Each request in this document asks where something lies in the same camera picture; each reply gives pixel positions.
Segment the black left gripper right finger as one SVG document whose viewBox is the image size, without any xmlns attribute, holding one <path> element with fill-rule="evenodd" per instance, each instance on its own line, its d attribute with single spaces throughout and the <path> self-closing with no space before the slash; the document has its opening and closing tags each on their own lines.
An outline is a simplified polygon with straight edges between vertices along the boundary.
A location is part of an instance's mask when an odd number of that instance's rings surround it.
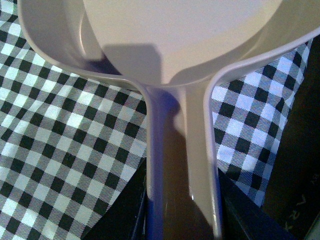
<svg viewBox="0 0 320 240">
<path fill-rule="evenodd" d="M 225 240 L 294 240 L 221 170 L 218 171 Z"/>
</svg>

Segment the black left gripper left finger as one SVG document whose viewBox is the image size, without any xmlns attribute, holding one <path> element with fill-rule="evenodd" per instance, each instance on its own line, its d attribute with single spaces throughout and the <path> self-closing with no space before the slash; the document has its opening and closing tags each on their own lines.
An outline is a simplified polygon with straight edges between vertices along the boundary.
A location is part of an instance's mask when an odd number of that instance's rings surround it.
<svg viewBox="0 0 320 240">
<path fill-rule="evenodd" d="M 143 240 L 147 159 L 140 164 L 109 210 L 83 237 L 84 240 Z"/>
</svg>

